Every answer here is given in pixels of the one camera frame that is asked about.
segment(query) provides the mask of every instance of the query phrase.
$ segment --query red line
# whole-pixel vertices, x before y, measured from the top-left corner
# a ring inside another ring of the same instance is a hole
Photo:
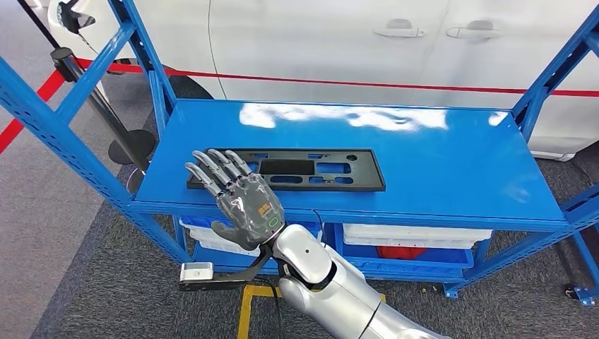
[[[80,59],[83,67],[89,67],[90,60]],[[110,71],[120,73],[142,73],[140,66],[112,64]],[[235,74],[216,74],[194,71],[178,71],[176,69],[166,68],[165,72],[170,76],[201,76],[204,78],[227,78],[227,79],[244,79],[258,81],[285,81],[290,83],[322,83],[327,85],[351,85],[351,86],[369,86],[369,87],[385,87],[385,88],[407,88],[416,90],[455,90],[460,92],[478,92],[478,93],[508,93],[508,94],[523,94],[526,89],[523,88],[493,88],[493,87],[462,87],[462,86],[435,86],[435,85],[408,85],[399,83],[360,83],[353,81],[329,81],[329,80],[310,80],[310,79],[294,79],[294,78],[272,78],[266,76],[239,76]],[[568,97],[599,97],[599,90],[554,90],[552,95],[568,96]]]
[[[83,67],[89,67],[91,60],[79,59]],[[140,66],[112,64],[108,68],[109,71],[120,73],[143,73]],[[290,83],[321,83],[326,85],[350,85],[350,86],[369,86],[369,87],[385,87],[385,88],[407,88],[416,90],[455,90],[461,92],[479,92],[479,93],[508,93],[522,94],[526,89],[522,88],[491,88],[491,87],[461,87],[461,86],[433,86],[433,85],[408,85],[399,83],[360,83],[353,81],[329,81],[329,80],[310,80],[310,79],[294,79],[294,78],[272,78],[266,76],[239,76],[235,74],[216,74],[193,71],[179,71],[176,69],[166,68],[165,72],[171,76],[200,76],[204,78],[227,78],[227,79],[244,79],[256,81],[285,81]],[[54,71],[50,77],[44,82],[42,87],[37,91],[37,94],[44,101],[48,101],[53,94],[63,84],[64,79],[58,71]],[[569,97],[599,97],[599,90],[555,90],[552,95],[569,96]],[[8,126],[0,133],[0,153],[2,153],[14,138],[23,130],[16,119],[12,120]]]
[[[60,73],[56,70],[50,74],[48,79],[42,84],[37,95],[44,101],[50,100],[55,92],[62,86],[64,79]],[[17,120],[13,119],[0,133],[0,154],[10,145],[17,135],[23,130],[23,125]]]

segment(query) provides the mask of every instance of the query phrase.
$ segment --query car door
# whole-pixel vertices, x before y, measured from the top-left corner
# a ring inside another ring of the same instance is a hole
[[[528,88],[595,8],[596,0],[452,0],[422,83]],[[588,55],[560,90],[599,89],[599,62]],[[419,105],[512,108],[519,94],[421,90]],[[599,139],[596,97],[550,97],[529,146],[575,153]]]
[[[212,0],[216,70],[229,99],[407,103],[413,90],[385,84],[419,81],[446,6],[446,0]]]

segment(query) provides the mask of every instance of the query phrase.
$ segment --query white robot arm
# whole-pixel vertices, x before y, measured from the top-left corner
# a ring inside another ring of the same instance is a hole
[[[220,209],[234,225],[226,227],[214,222],[213,230],[245,249],[259,247],[261,255],[246,270],[232,274],[214,273],[209,263],[184,263],[181,290],[237,288],[251,281],[273,257],[285,272],[279,280],[283,299],[311,316],[334,338],[448,338],[423,328],[381,302],[380,294],[367,284],[356,267],[303,226],[286,225],[278,198],[237,154],[227,151],[224,156],[217,150],[209,150],[216,162],[202,152],[193,154],[224,188],[197,165],[188,162],[186,168],[215,196]],[[315,284],[325,287],[319,291],[308,288]]]

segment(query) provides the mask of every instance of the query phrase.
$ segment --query white car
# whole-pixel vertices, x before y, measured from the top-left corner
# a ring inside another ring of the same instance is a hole
[[[58,42],[94,59],[117,22],[106,0],[70,3],[79,35],[48,18]],[[236,100],[511,108],[519,94],[450,87],[527,88],[595,0],[138,0],[165,66],[211,97]],[[134,58],[126,46],[118,59]],[[588,56],[560,90],[599,90]],[[443,90],[402,88],[441,86]],[[568,160],[599,140],[596,97],[552,96],[529,146]]]

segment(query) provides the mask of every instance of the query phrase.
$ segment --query black plastic panel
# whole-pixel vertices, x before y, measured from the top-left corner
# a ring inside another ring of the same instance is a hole
[[[384,191],[385,181],[372,150],[232,149],[273,190]],[[198,163],[206,173],[207,169]],[[203,189],[190,176],[190,189]]]

